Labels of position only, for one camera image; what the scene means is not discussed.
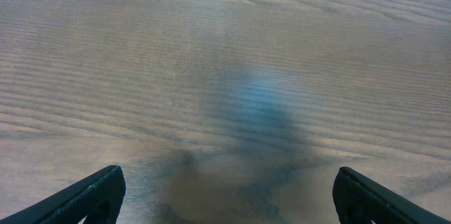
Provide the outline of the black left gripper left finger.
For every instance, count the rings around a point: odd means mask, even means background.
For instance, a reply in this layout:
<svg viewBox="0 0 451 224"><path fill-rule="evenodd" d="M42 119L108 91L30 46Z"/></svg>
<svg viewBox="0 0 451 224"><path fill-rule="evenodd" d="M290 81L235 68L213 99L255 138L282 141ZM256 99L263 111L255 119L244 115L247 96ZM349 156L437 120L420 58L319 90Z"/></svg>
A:
<svg viewBox="0 0 451 224"><path fill-rule="evenodd" d="M1 224L116 224L126 186L120 166L107 166Z"/></svg>

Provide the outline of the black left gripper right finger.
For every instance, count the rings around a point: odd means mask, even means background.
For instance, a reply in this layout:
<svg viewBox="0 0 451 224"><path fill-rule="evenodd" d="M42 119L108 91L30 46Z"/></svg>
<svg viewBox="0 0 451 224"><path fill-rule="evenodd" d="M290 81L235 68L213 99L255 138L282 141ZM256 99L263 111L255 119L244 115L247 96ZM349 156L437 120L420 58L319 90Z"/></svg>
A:
<svg viewBox="0 0 451 224"><path fill-rule="evenodd" d="M349 167L339 169L332 194L341 224L450 224Z"/></svg>

